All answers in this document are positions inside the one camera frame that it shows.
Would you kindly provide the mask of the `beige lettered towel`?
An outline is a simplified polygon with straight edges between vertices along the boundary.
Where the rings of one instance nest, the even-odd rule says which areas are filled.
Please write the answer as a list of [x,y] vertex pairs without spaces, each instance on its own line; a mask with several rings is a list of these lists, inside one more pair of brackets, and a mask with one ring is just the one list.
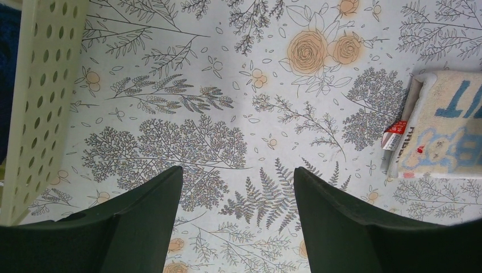
[[389,177],[481,179],[480,72],[414,76],[400,125],[389,129]]

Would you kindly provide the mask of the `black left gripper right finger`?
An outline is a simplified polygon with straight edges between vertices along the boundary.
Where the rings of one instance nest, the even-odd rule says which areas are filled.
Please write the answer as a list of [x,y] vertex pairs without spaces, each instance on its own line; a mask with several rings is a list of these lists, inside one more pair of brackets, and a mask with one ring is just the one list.
[[480,272],[481,220],[438,225],[387,212],[294,170],[311,272]]

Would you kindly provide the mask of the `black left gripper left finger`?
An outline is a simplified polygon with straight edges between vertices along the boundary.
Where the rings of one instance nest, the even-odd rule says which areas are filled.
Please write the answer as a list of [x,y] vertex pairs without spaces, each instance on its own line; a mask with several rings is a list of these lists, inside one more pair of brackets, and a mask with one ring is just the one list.
[[1,227],[2,272],[162,272],[183,169],[58,221]]

